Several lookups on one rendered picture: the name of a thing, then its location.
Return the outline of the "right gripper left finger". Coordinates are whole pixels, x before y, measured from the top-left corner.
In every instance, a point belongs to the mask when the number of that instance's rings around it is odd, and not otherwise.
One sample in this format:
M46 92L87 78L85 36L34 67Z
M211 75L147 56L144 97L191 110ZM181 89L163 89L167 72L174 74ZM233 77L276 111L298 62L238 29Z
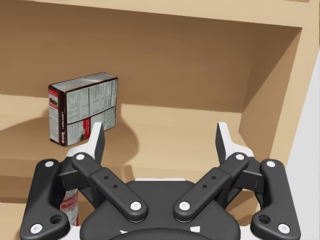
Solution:
M98 208L109 201L128 221L138 223L147 204L110 169L101 166L105 148L102 122L93 125L87 143L71 148L63 162L37 163L19 231L20 237L65 237L71 224L60 210L66 191L80 189Z

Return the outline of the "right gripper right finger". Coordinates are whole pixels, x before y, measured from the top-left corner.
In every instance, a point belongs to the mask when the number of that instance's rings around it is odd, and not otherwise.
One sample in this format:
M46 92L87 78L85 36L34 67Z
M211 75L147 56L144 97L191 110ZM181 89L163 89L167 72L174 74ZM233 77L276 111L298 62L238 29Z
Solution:
M212 201L225 209L242 190L254 192L260 210L251 219L255 237L300 237L301 229L283 163L255 159L234 143L225 122L218 122L215 146L219 166L212 168L173 205L176 220L188 223Z

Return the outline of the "red and white can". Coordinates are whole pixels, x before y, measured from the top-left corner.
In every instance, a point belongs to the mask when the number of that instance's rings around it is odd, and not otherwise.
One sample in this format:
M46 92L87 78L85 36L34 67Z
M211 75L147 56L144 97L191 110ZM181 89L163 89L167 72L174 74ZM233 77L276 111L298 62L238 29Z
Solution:
M61 202L60 210L64 212L72 226L79 225L79 215L78 215L78 190L68 190Z

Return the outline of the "pale wooden shelf unit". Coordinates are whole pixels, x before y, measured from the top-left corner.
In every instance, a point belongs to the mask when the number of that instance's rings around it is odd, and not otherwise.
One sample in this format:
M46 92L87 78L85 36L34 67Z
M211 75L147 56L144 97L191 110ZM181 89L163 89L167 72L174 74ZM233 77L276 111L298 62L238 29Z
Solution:
M102 164L122 180L197 181L215 133L294 164L319 51L320 0L0 0L0 240L19 240L50 141L48 85L118 77Z

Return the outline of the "brown and white carton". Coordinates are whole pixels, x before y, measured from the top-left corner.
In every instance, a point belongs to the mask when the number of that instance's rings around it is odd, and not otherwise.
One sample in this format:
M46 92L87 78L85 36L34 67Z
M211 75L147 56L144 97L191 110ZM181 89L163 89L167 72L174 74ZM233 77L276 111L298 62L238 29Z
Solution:
M48 86L49 137L71 146L90 137L96 122L116 125L118 78L95 73Z

